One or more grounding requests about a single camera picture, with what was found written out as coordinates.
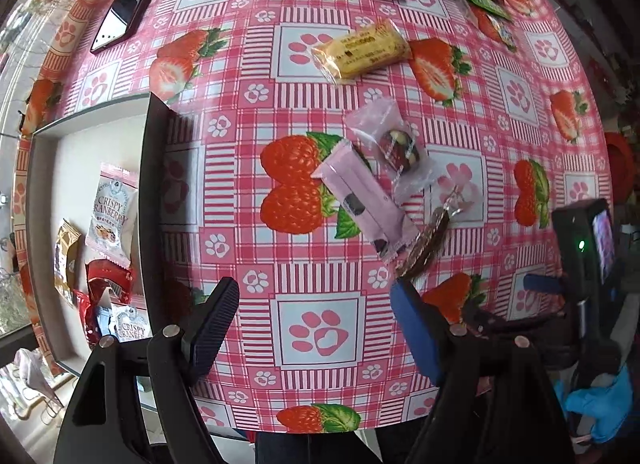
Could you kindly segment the blue gloved hand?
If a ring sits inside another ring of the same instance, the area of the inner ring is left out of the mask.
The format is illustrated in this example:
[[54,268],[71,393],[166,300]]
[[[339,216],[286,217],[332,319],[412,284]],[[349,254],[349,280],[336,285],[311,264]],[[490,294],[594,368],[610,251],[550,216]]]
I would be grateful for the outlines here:
[[553,389],[564,418],[578,414],[594,419],[589,435],[597,444],[605,444],[617,435],[634,405],[627,364],[622,366],[608,386],[592,386],[568,392],[562,380],[555,380]]

